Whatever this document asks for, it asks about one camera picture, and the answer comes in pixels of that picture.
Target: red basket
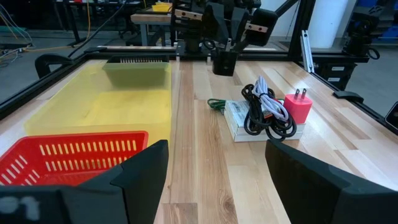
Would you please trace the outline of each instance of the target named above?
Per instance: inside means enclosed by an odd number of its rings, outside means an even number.
[[[141,152],[145,131],[24,137],[0,157],[0,185],[78,185]]]

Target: floor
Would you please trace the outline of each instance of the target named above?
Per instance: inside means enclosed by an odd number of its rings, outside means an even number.
[[[73,42],[73,35],[65,31],[32,31],[30,32],[37,49],[65,46]],[[0,43],[17,43],[9,34],[0,33]],[[98,45],[125,45],[117,32],[102,32],[91,42],[86,44],[85,48]],[[285,43],[274,44],[272,47],[285,50]],[[370,60],[369,63],[359,64],[346,88],[347,91],[353,91],[365,99],[365,103],[373,110],[385,116],[392,105],[397,101],[398,95],[398,76],[396,64],[398,59],[398,47],[377,47],[381,53],[380,60]],[[0,102],[6,100],[21,89],[29,86],[38,76],[34,67],[34,60],[44,54],[60,54],[67,56],[73,49],[57,49],[47,52],[29,52],[20,54],[14,63],[10,63],[13,58],[8,60],[8,66],[0,67]],[[83,50],[79,50],[75,57],[80,55]]]

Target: yellow translucent tray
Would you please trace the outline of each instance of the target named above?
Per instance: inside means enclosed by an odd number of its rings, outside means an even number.
[[[28,135],[147,131],[170,138],[168,63],[90,65],[25,123]]]

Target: coiled black cable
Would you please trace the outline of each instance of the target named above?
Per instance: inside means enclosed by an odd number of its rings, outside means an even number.
[[[265,130],[269,139],[279,141],[292,137],[296,133],[297,126],[289,112],[287,112],[289,118],[286,122],[276,119],[275,116],[265,118],[261,109],[260,99],[253,94],[253,89],[253,84],[248,84],[242,89],[242,95],[249,103],[249,111],[244,119],[244,130],[253,136],[257,136],[261,131]],[[275,99],[275,93],[270,88],[268,88],[268,93],[263,94],[268,94],[270,98]],[[276,135],[280,136],[280,138],[275,138],[269,131],[269,128],[271,128]]]

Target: wall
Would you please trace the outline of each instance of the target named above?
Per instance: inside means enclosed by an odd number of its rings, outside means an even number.
[[[286,0],[261,0],[261,8],[262,9],[268,9],[275,11],[279,6],[281,6]],[[347,3],[346,10],[344,12],[344,16],[341,20],[340,26],[337,31],[336,37],[342,37],[343,33],[346,29],[346,26],[348,24],[348,21],[351,17],[351,13],[355,7],[357,0],[349,0]],[[289,30],[289,25],[292,22],[293,19],[293,24],[292,27],[290,28],[288,36],[292,36],[293,33],[293,28],[294,24],[296,21],[296,16],[293,18],[294,11],[297,7],[296,3],[294,6],[292,6],[281,18],[278,19],[278,22],[274,28],[274,31],[272,32],[272,36],[281,36],[285,37],[288,30]]]

